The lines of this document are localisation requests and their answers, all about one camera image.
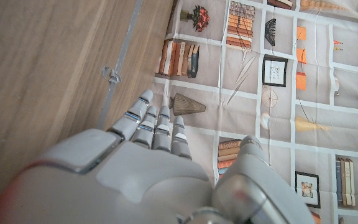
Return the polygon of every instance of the framed picture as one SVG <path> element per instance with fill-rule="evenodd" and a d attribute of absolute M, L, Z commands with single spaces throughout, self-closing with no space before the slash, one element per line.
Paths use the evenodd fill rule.
<path fill-rule="evenodd" d="M 263 85 L 285 87 L 285 77 L 288 59 L 264 57 L 262 64 Z"/>
<path fill-rule="evenodd" d="M 320 208 L 318 175 L 295 171 L 295 192 L 307 206 Z"/>

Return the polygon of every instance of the book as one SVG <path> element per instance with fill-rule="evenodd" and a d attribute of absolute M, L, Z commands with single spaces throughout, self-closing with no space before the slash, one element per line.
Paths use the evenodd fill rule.
<path fill-rule="evenodd" d="M 336 166 L 336 195 L 338 202 L 342 202 L 342 179 L 341 179 L 341 160 L 338 158 L 335 161 Z"/>
<path fill-rule="evenodd" d="M 165 60 L 167 59 L 168 42 L 169 42 L 169 41 L 167 41 L 167 40 L 164 41 L 164 46 L 162 47 L 160 67 L 158 68 L 158 72 L 159 72 L 160 74 L 163 74 L 163 73 L 164 73 Z"/>
<path fill-rule="evenodd" d="M 252 26 L 247 26 L 245 24 L 240 24 L 240 23 L 237 23 L 237 22 L 227 22 L 227 24 L 229 26 L 233 26 L 233 27 L 237 27 L 237 28 L 241 28 L 241 29 L 252 30 Z"/>
<path fill-rule="evenodd" d="M 249 45 L 249 44 L 243 44 L 243 43 L 234 42 L 234 41 L 230 41 L 230 40 L 227 40 L 226 43 L 230 44 L 230 45 L 238 46 L 238 47 L 251 48 L 251 45 Z"/>
<path fill-rule="evenodd" d="M 345 161 L 345 182 L 346 182 L 346 204 L 352 205 L 351 167 L 349 161 Z"/>
<path fill-rule="evenodd" d="M 219 174 L 224 174 L 227 171 L 228 167 L 218 169 Z"/>
<path fill-rule="evenodd" d="M 169 41 L 168 42 L 168 45 L 167 45 L 167 57 L 165 59 L 165 65 L 164 65 L 164 74 L 168 75 L 169 73 L 169 65 L 170 65 L 170 62 L 171 62 L 171 55 L 172 55 L 172 44 L 173 44 L 173 41 Z"/>
<path fill-rule="evenodd" d="M 190 46 L 189 54 L 187 55 L 187 77 L 191 78 L 191 56 L 193 55 L 194 45 Z"/>
<path fill-rule="evenodd" d="M 352 206 L 356 205 L 356 197 L 354 196 L 354 168 L 353 168 L 353 161 L 351 159 L 347 159 L 349 162 L 349 167 L 351 170 L 351 198 L 352 198 Z"/>
<path fill-rule="evenodd" d="M 229 166 L 233 165 L 234 161 L 236 161 L 236 160 L 231 159 L 231 160 L 228 160 L 228 161 L 218 162 L 218 169 L 229 167 Z"/>
<path fill-rule="evenodd" d="M 345 160 L 341 158 L 341 181 L 342 181 L 342 204 L 347 205 L 346 201 L 346 181 L 345 181 Z"/>
<path fill-rule="evenodd" d="M 227 31 L 232 31 L 232 32 L 236 32 L 235 34 L 237 33 L 240 33 L 240 35 L 243 35 L 243 36 L 251 36 L 252 37 L 252 30 L 247 30 L 247 29 L 241 29 L 241 28 L 238 28 L 238 27 L 234 27 L 234 26 L 227 26 Z"/>
<path fill-rule="evenodd" d="M 230 149 L 222 149 L 218 151 L 218 156 L 226 156 L 226 155 L 230 155 L 230 154 L 235 154 L 235 153 L 239 153 L 240 151 L 240 147 L 234 147 L 234 148 L 230 148 Z"/>
<path fill-rule="evenodd" d="M 291 9 L 291 6 L 284 4 L 278 0 L 267 0 L 267 4 L 275 7 L 280 7 L 283 9 Z"/>
<path fill-rule="evenodd" d="M 313 216 L 314 222 L 315 222 L 316 224 L 320 224 L 320 223 L 321 223 L 321 218 L 320 218 L 320 216 L 319 216 L 317 213 L 314 213 L 314 212 L 312 212 L 312 211 L 310 211 L 310 212 L 311 212 L 311 215 Z"/>
<path fill-rule="evenodd" d="M 181 75 L 181 67 L 183 65 L 183 55 L 185 54 L 185 46 L 186 46 L 186 42 L 180 43 L 179 63 L 178 63 L 177 75 Z"/>
<path fill-rule="evenodd" d="M 173 64 L 175 63 L 176 49 L 177 49 L 177 43 L 172 42 L 171 59 L 170 59 L 170 62 L 169 62 L 169 70 L 168 70 L 168 73 L 167 73 L 168 75 L 173 74 Z"/>
<path fill-rule="evenodd" d="M 223 150 L 223 149 L 230 149 L 230 148 L 234 148 L 234 147 L 240 147 L 240 144 L 241 144 L 241 140 L 225 141 L 225 142 L 219 143 L 218 149 Z"/>
<path fill-rule="evenodd" d="M 219 156 L 218 157 L 218 162 L 228 161 L 228 160 L 231 160 L 231 159 L 237 159 L 237 153 L 236 154 L 226 155 L 226 156 Z"/>
<path fill-rule="evenodd" d="M 245 17 L 236 16 L 236 15 L 232 15 L 232 14 L 229 14 L 229 18 L 230 19 L 235 19 L 235 20 L 240 19 L 241 21 L 248 22 L 248 23 L 252 23 L 254 21 L 252 19 L 248 19 L 248 18 L 245 18 Z"/>
<path fill-rule="evenodd" d="M 187 57 L 189 55 L 189 51 L 190 51 L 190 44 L 186 44 L 185 51 L 183 53 L 183 63 L 181 66 L 181 75 L 187 75 L 187 65 L 188 65 Z"/>
<path fill-rule="evenodd" d="M 249 42 L 248 40 L 242 40 L 234 37 L 227 37 L 226 40 L 251 45 L 251 42 Z"/>
<path fill-rule="evenodd" d="M 252 38 L 244 37 L 243 35 L 227 34 L 227 37 L 232 37 L 232 38 L 236 38 L 236 39 L 240 39 L 240 38 L 241 38 L 241 40 L 252 42 Z"/>
<path fill-rule="evenodd" d="M 178 75 L 180 47 L 181 47 L 181 43 L 177 43 L 175 48 L 175 59 L 173 59 L 172 75 Z"/>
<path fill-rule="evenodd" d="M 289 0 L 278 0 L 278 1 L 280 1 L 280 2 L 282 2 L 282 3 L 284 3 L 284 4 L 286 4 L 287 6 L 292 7 L 292 2 L 290 2 Z"/>
<path fill-rule="evenodd" d="M 196 78 L 198 72 L 198 57 L 200 55 L 200 46 L 194 46 L 193 54 L 191 55 L 191 77 Z"/>

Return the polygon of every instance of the printed bookshelf backdrop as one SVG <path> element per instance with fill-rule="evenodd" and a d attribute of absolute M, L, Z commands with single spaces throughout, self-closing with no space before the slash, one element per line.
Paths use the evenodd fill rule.
<path fill-rule="evenodd" d="M 254 135 L 316 223 L 358 223 L 358 0 L 177 0 L 155 64 L 212 185 Z"/>

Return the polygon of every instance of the wood grain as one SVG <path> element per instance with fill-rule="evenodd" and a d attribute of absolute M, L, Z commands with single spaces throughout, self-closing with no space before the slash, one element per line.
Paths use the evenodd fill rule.
<path fill-rule="evenodd" d="M 96 127 L 109 88 L 101 68 L 115 66 L 134 6 L 0 0 L 0 193 L 42 151 Z M 171 6 L 143 1 L 114 94 L 123 110 L 151 86 Z M 120 114 L 111 110 L 109 124 Z"/>

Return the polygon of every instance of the silver robotic hand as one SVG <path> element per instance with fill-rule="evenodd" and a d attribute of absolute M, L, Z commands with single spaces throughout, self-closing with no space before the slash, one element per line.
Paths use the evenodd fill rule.
<path fill-rule="evenodd" d="M 52 147 L 0 196 L 0 223 L 313 223 L 306 205 L 246 137 L 212 188 L 191 160 L 182 117 L 149 107 L 150 90 L 108 131 Z"/>

